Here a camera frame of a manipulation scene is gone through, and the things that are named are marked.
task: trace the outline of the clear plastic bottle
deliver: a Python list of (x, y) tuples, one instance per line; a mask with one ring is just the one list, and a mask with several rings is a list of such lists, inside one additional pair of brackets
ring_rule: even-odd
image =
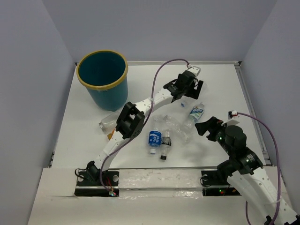
[(160, 159), (161, 160), (166, 160), (167, 155), (171, 150), (171, 145), (172, 145), (171, 136), (172, 136), (171, 129), (163, 130), (161, 144), (160, 144)]
[(161, 131), (160, 131), (161, 118), (159, 116), (152, 117), (152, 128), (149, 132), (148, 145), (150, 147), (150, 154), (155, 155), (156, 150), (161, 143)]
[(183, 127), (187, 133), (190, 133), (195, 127), (195, 124), (199, 121), (204, 112), (204, 105), (202, 103), (193, 107), (192, 111), (188, 115), (187, 119), (183, 123)]
[(101, 120), (99, 126), (105, 134), (112, 132), (113, 129), (117, 126), (117, 119), (119, 115), (120, 112), (115, 111)]
[(183, 126), (172, 116), (165, 116), (163, 119), (166, 125), (174, 131), (174, 133), (182, 139), (183, 142), (187, 143), (191, 139), (191, 135), (189, 135)]

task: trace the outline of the yellow bucket rim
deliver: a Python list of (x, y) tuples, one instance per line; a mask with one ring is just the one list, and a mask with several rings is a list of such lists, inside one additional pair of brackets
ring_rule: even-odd
[[(112, 82), (110, 84), (107, 84), (107, 85), (95, 86), (95, 85), (88, 84), (88, 83), (84, 82), (81, 79), (81, 77), (79, 76), (79, 68), (80, 68), (82, 62), (86, 58), (90, 57), (91, 55), (97, 54), (97, 53), (115, 53), (115, 54), (119, 55), (124, 60), (124, 62), (125, 62), (125, 70), (124, 70), (122, 76), (118, 80), (116, 80), (116, 81), (114, 81), (114, 82)], [(114, 87), (118, 86), (126, 78), (127, 72), (128, 72), (128, 64), (127, 64), (127, 60), (125, 59), (125, 57), (121, 53), (116, 52), (114, 50), (109, 50), (109, 49), (98, 50), (98, 51), (94, 51), (94, 52), (91, 52), (91, 53), (87, 54), (86, 56), (83, 57), (82, 60), (80, 60), (80, 62), (77, 65), (77, 68), (76, 68), (77, 78), (78, 78), (79, 82), (84, 87), (86, 87), (88, 89), (92, 89), (92, 90), (108, 90), (108, 89), (111, 89), (111, 88), (114, 88)]]

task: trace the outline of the bottle cap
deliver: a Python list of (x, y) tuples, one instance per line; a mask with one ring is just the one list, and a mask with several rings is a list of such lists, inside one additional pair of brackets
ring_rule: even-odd
[(150, 149), (150, 154), (155, 155), (156, 154), (156, 149)]

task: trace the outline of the bottle label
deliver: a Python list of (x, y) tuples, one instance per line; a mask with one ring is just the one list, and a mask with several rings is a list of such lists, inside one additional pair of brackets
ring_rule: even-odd
[(195, 117), (197, 120), (200, 119), (202, 114), (203, 114), (203, 109), (198, 108), (197, 106), (193, 108), (192, 111), (190, 112), (190, 115)]
[(170, 137), (162, 137), (161, 138), (161, 144), (165, 144), (165, 145), (172, 145), (171, 139)]
[(157, 146), (161, 143), (161, 133), (156, 130), (152, 130), (149, 133), (149, 141), (148, 144), (150, 146)]

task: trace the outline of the bucket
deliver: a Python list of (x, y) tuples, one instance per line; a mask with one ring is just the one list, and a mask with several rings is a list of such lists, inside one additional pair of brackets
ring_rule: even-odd
[(128, 64), (123, 55), (113, 50), (95, 51), (77, 65), (79, 82), (86, 87), (102, 109), (116, 111), (128, 96)]

